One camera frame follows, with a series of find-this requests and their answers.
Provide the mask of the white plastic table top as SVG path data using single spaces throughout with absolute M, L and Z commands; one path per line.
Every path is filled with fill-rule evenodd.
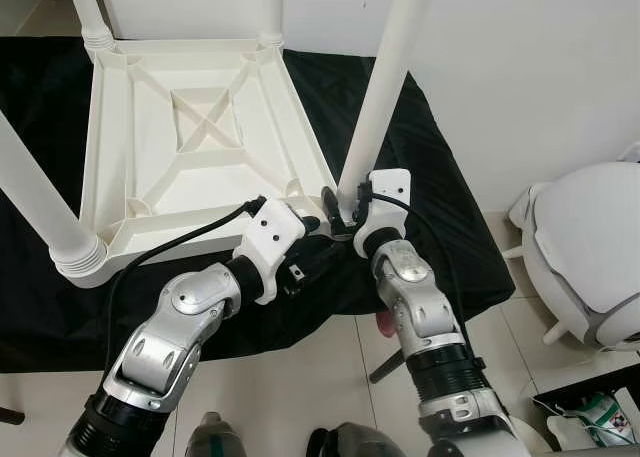
M 92 51 L 79 221 L 96 282 L 259 196 L 320 216 L 335 184 L 279 47 L 253 38 Z

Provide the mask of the silver robot left leg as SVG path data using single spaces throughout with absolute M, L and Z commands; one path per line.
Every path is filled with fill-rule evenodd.
M 247 457 L 247 451 L 233 426 L 210 411 L 189 435 L 184 457 Z

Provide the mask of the black flat box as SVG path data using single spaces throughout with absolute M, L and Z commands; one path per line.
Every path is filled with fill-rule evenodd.
M 609 394 L 621 403 L 623 411 L 634 425 L 637 439 L 637 426 L 640 424 L 640 366 L 630 365 L 598 376 L 589 376 L 552 390 L 535 394 L 531 401 L 548 413 L 548 426 L 564 449 L 596 447 L 588 431 L 579 420 L 567 416 L 566 412 L 577 410 L 584 405 L 591 394 L 602 392 Z

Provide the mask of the black tablecloth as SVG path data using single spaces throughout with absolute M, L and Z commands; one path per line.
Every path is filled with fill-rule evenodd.
M 369 85 L 370 56 L 288 50 L 285 65 L 330 168 L 340 169 Z M 81 196 L 93 68 L 81 38 L 0 37 L 0 111 L 61 196 Z M 378 157 L 412 174 L 410 239 L 431 264 L 448 262 L 445 291 L 465 317 L 507 301 L 515 283 L 435 123 L 424 91 L 407 79 Z M 49 250 L 9 197 L 0 195 L 0 373 L 99 371 L 105 365 L 102 306 L 108 288 L 81 289 L 55 269 Z M 284 349 L 333 315 L 374 314 L 381 301 L 353 252 L 293 298 L 247 303 L 202 349 L 206 361 Z

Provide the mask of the green white device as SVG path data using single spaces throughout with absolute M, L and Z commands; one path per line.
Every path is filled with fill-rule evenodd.
M 609 394 L 591 394 L 584 405 L 572 408 L 566 415 L 584 425 L 596 447 L 631 445 L 637 442 L 630 417 L 623 411 L 621 403 Z

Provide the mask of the grey metal bar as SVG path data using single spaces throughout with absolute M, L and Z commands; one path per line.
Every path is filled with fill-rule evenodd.
M 639 445 L 593 447 L 576 451 L 553 451 L 550 447 L 527 447 L 525 457 L 640 457 Z

